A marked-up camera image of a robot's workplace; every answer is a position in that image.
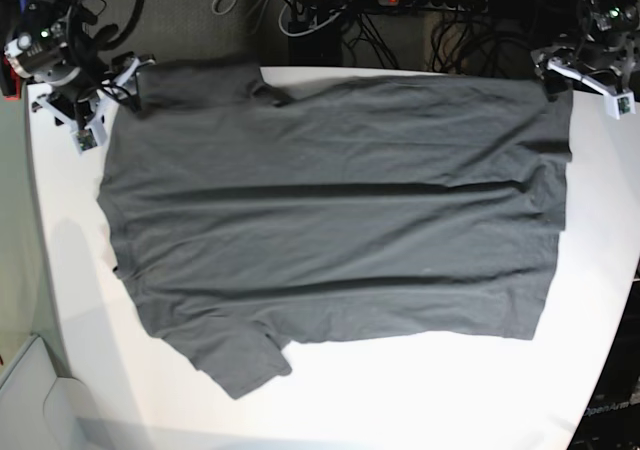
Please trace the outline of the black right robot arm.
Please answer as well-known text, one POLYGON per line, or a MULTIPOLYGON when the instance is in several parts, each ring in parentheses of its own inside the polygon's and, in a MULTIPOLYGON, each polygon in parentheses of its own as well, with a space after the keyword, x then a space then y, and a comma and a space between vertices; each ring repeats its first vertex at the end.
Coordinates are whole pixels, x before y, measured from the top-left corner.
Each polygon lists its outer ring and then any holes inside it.
POLYGON ((100 54, 120 47, 136 29, 145 0, 134 0, 123 28, 103 26, 95 34, 85 31, 98 23, 86 0, 1 0, 1 95, 21 98, 26 82, 44 82, 53 88, 53 107, 82 126, 97 110, 90 101, 106 97, 137 111, 138 101, 115 71, 124 56, 112 64, 100 54))

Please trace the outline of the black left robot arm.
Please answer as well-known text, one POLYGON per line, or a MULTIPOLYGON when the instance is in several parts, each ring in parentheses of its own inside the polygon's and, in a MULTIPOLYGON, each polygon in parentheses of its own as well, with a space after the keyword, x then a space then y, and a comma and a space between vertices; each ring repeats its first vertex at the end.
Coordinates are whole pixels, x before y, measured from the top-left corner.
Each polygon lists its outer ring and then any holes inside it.
POLYGON ((624 114, 639 71, 639 0, 532 0, 542 23, 532 24, 531 58, 546 97, 579 84, 617 99, 624 114))

